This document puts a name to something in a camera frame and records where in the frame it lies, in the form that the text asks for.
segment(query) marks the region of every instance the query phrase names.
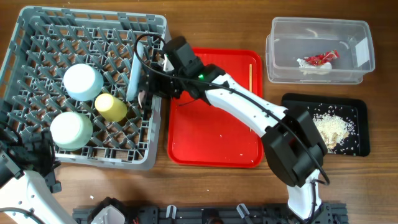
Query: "dish rack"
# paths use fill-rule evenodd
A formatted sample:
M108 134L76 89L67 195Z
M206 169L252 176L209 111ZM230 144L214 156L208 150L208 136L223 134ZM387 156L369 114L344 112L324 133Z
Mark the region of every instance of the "dish rack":
M23 138L49 129L56 115L75 111L93 123L91 141L77 151L55 145L61 162L120 169L150 169L155 164L160 128L161 99L153 96L141 109L126 101L133 45L145 33L166 41L166 18L152 14L28 6L21 10L0 70L0 120ZM155 62L163 43L143 38L144 56ZM93 101L70 98L62 78L76 63L98 69L104 76L103 93L123 100L126 119L107 122ZM6 131L15 136L9 129Z

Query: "yellow cylinder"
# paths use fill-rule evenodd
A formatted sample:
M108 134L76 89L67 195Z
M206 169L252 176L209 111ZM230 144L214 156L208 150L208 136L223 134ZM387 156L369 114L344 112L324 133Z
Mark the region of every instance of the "yellow cylinder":
M103 93L95 100L95 108L107 121L121 121L127 114L127 106L116 97Z

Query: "red tray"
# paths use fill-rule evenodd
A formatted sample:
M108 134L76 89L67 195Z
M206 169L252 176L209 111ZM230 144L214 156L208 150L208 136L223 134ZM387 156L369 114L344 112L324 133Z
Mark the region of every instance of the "red tray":
M262 61L251 50L193 49L203 63L213 63L262 97ZM219 167L256 167L264 156L261 139L229 113L193 99L185 91L171 101L167 153L178 164Z

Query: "red candy wrapper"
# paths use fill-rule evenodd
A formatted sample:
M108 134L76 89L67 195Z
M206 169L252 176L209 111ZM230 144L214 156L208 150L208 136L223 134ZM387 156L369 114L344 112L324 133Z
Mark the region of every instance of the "red candy wrapper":
M337 50L332 50L329 52L326 52L324 54L312 56L312 57L305 57L304 60L309 63L310 65L323 65L327 62L331 62L335 58L339 58L340 56L337 53Z

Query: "cable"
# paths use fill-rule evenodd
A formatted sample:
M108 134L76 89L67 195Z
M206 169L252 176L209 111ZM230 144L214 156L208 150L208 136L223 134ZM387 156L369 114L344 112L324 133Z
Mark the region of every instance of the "cable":
M45 224L42 220L40 220L37 216L33 214L33 212L23 210L20 208L0 208L0 212L17 212L25 215L26 217L31 218L33 221L35 221L38 224Z
M252 104L256 105L258 108L260 108L261 110L263 110L268 116L270 116L271 118L274 118L283 128L285 128L296 140L297 142L303 147L304 151L308 154L308 156L311 158L312 162L315 164L315 167L320 171L320 173L322 174L323 178L325 179L325 181L322 180L317 180L314 179L312 181L318 182L319 184L323 184L323 185L329 185L330 184L330 180L329 177L326 175L326 172L322 169L321 165L318 163L317 159L313 156L313 154L307 149L307 147L305 146L305 144L301 141L301 139L286 125L282 122L281 119L279 119L276 115L274 115L270 110L265 109L265 107L263 107L262 105L260 105L259 103L257 103L256 101L254 101L252 98L246 96L245 94L236 91L235 89L223 86L223 85L219 85L219 84L215 84L215 83L210 83L210 82L204 82L204 81L200 81L200 80L193 80L191 78L184 78L184 77L176 77L176 76L172 76L172 75L168 75L166 73L163 72L159 72L157 70L154 70L153 68L151 68L150 66L148 66L143 59L139 56L138 51L137 51L137 44L138 42L145 36L150 36L150 37L157 37L158 39L160 39L164 44L165 44L165 40L163 38L161 38L159 35L157 34L142 34L140 35L136 42L134 43L134 53L136 54L138 61L141 62L141 64L143 64L143 66L145 66L147 69L149 69L150 71L158 74L158 75L162 75L164 77L169 77L169 78L173 78L176 80L181 80L181 81L185 81L185 82L194 82L194 83L201 83L201 84L206 84L209 86L215 86L218 88L222 88L225 90L228 90L232 93L235 93L239 96L242 96L243 98L245 98L246 100L250 101Z
M18 133L13 127L11 127L9 124L7 124L6 122L0 121L0 123L1 123L2 125L4 125L5 127L9 128L9 129L17 136L17 138L18 138L17 144L18 144L18 145L21 145L21 144L22 144L22 137L21 137L21 135L19 135L19 133Z

